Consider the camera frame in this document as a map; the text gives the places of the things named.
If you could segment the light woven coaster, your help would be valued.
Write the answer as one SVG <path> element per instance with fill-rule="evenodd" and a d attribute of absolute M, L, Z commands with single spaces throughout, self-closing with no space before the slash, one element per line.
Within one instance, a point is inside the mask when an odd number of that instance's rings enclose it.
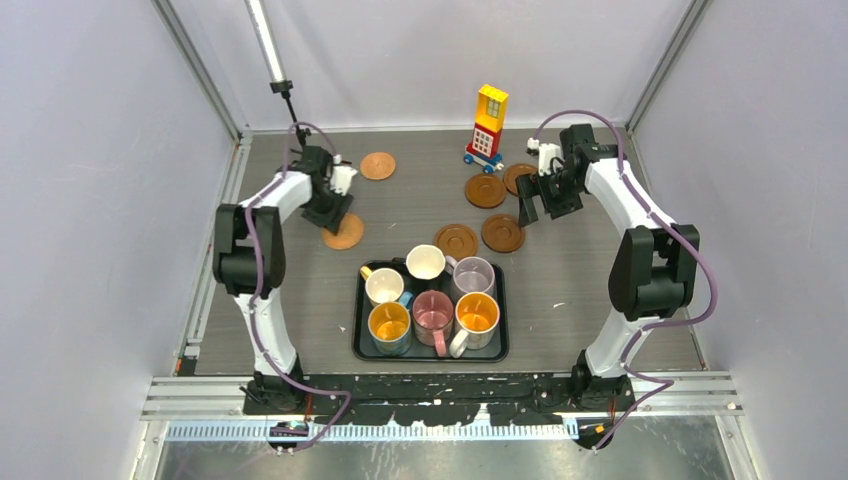
<path fill-rule="evenodd" d="M 364 233 L 364 222 L 353 213 L 344 215 L 336 234 L 328 229 L 321 231 L 323 242 L 333 250 L 346 250 L 354 247 L 363 238 Z"/>
<path fill-rule="evenodd" d="M 360 162 L 360 173 L 368 180 L 388 179 L 395 172 L 397 162 L 387 152 L 373 152 L 365 155 Z"/>

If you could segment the dark wooden coaster two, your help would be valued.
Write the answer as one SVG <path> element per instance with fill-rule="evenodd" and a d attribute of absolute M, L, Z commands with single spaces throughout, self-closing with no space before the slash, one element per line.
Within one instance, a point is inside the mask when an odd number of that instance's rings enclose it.
<path fill-rule="evenodd" d="M 517 179 L 522 175 L 535 174 L 538 171 L 535 165 L 517 163 L 507 167 L 503 173 L 503 182 L 506 190 L 513 196 L 518 195 Z"/>

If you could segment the dark wooden coaster three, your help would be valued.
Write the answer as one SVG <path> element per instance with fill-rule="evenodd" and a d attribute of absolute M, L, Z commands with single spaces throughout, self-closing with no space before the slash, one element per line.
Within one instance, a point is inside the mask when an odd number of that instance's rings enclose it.
<path fill-rule="evenodd" d="M 497 253 L 512 253 L 519 250 L 525 242 L 525 231 L 518 219 L 509 214 L 495 214 L 488 217 L 481 226 L 483 243 Z"/>

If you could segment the dark wooden coaster one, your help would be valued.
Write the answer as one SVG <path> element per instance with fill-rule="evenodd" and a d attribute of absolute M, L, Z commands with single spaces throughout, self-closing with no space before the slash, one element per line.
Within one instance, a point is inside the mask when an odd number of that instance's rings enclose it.
<path fill-rule="evenodd" d="M 500 177 L 493 174 L 478 174 L 468 179 L 464 194 L 471 205 L 481 209 L 492 209 L 504 202 L 507 190 Z"/>

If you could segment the cream cup yellow handle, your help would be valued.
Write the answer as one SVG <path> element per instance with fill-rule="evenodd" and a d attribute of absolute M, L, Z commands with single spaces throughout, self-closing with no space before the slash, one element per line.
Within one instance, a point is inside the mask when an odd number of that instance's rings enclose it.
<path fill-rule="evenodd" d="M 404 279 L 392 268 L 362 266 L 360 275 L 365 281 L 365 294 L 373 306 L 396 302 L 404 294 Z"/>

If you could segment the dark wooden coaster four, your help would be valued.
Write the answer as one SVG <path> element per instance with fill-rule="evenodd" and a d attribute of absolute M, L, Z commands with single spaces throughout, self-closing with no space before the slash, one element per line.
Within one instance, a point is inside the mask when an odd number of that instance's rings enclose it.
<path fill-rule="evenodd" d="M 479 242 L 476 233 L 467 225 L 449 224 L 440 228 L 435 234 L 434 245 L 445 255 L 461 260 L 475 256 Z"/>

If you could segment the white cup black outside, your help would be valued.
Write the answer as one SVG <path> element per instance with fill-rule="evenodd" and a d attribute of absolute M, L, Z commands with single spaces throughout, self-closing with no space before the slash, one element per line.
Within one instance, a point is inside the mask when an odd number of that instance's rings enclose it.
<path fill-rule="evenodd" d="M 447 260 L 440 248 L 417 245 L 404 258 L 396 257 L 393 261 L 400 268 L 405 286 L 413 293 L 442 290 Z"/>

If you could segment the lilac textured mug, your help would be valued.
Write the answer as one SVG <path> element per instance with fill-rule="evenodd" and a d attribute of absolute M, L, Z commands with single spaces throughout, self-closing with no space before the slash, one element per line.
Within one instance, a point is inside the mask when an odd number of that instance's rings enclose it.
<path fill-rule="evenodd" d="M 495 269 L 487 260 L 469 256 L 457 260 L 445 257 L 446 272 L 451 275 L 449 295 L 457 301 L 468 293 L 485 293 L 492 296 L 495 290 Z"/>

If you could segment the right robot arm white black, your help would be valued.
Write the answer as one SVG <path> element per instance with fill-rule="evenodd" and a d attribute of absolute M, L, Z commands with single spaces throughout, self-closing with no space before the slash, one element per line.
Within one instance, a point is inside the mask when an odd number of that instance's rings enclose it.
<path fill-rule="evenodd" d="M 526 227 L 537 221 L 536 198 L 557 219 L 580 210 L 588 194 L 619 234 L 607 284 L 610 314 L 565 382 L 567 400 L 591 411 L 628 389 L 624 367 L 643 344 L 645 326 L 671 318 L 691 302 L 696 260 L 683 244 L 697 248 L 700 234 L 663 212 L 634 178 L 623 149 L 598 143 L 591 125 L 571 125 L 559 138 L 557 144 L 535 136 L 527 141 L 537 166 L 516 179 L 518 223 Z"/>

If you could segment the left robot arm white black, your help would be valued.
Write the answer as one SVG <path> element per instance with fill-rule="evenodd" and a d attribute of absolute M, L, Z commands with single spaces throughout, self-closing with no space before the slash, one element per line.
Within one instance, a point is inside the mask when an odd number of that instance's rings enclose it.
<path fill-rule="evenodd" d="M 245 389 L 258 403 L 284 414 L 298 412 L 318 388 L 302 380 L 281 304 L 286 273 L 282 226 L 296 211 L 336 234 L 353 201 L 356 169 L 335 150 L 305 146 L 293 164 L 240 203 L 223 203 L 215 214 L 213 275 L 238 305 L 254 350 L 253 379 Z"/>

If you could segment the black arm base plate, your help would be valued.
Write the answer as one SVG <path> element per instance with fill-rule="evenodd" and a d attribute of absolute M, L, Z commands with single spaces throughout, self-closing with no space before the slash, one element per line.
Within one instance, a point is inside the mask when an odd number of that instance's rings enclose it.
<path fill-rule="evenodd" d="M 485 414 L 493 426 L 553 425 L 565 413 L 609 422 L 635 402 L 623 377 L 584 382 L 556 373 L 316 374 L 298 389 L 255 374 L 240 386 L 247 415 L 298 415 L 325 423 L 466 426 Z"/>

